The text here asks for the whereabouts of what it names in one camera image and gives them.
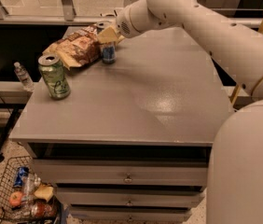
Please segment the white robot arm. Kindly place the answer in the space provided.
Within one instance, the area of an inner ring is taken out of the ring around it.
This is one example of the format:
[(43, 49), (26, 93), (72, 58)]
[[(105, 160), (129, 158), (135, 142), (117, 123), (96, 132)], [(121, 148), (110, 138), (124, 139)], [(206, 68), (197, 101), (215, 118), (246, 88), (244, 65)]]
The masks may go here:
[(207, 224), (263, 224), (263, 34), (197, 0), (139, 0), (98, 35), (100, 42), (179, 26), (253, 100), (220, 127), (207, 178)]

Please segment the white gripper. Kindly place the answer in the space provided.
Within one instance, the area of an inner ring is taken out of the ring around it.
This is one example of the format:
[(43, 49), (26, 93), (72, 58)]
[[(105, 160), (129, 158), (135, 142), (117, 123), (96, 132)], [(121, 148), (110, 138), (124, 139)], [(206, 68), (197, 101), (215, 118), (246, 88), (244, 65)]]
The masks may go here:
[(97, 35), (97, 38), (101, 44), (117, 43), (120, 37), (119, 32), (126, 38), (133, 38), (153, 30), (156, 25), (156, 17), (148, 9), (146, 0), (138, 0), (118, 13), (116, 18), (118, 29), (113, 25), (107, 26)]

